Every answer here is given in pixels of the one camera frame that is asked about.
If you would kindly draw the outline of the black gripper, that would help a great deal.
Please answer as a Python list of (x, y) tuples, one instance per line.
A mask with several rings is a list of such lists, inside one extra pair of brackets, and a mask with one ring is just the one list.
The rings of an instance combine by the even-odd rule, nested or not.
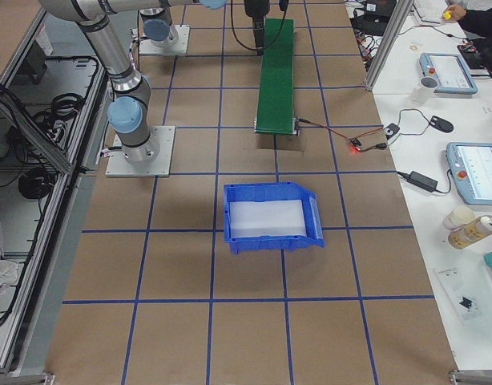
[(264, 20), (270, 11), (269, 0), (244, 0), (245, 14), (252, 19), (255, 49), (258, 55), (264, 53)]

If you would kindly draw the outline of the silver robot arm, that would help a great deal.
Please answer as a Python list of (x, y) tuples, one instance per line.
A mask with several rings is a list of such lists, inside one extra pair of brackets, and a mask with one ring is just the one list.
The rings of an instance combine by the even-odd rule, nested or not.
[(115, 101), (107, 109), (107, 118), (117, 133), (123, 157), (131, 164), (154, 160), (160, 143), (147, 125), (151, 88), (122, 48), (108, 18), (122, 11), (145, 11), (143, 30), (155, 41), (167, 39), (171, 32), (169, 8), (188, 5), (189, 1), (41, 1), (50, 14), (76, 22), (84, 33), (111, 80)]
[(139, 11), (144, 36), (157, 47), (169, 47), (179, 40), (169, 8), (147, 8)]

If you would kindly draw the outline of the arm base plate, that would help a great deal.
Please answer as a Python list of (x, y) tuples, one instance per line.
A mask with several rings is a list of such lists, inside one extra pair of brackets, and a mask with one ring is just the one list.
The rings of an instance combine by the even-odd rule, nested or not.
[(143, 33), (139, 53), (146, 56), (184, 56), (188, 52), (189, 25), (172, 25), (166, 29), (166, 38), (155, 40), (152, 34)]
[(140, 147), (123, 147), (118, 135), (113, 145), (119, 147), (110, 153), (106, 176), (109, 177), (169, 177), (175, 126), (150, 126), (150, 137)]

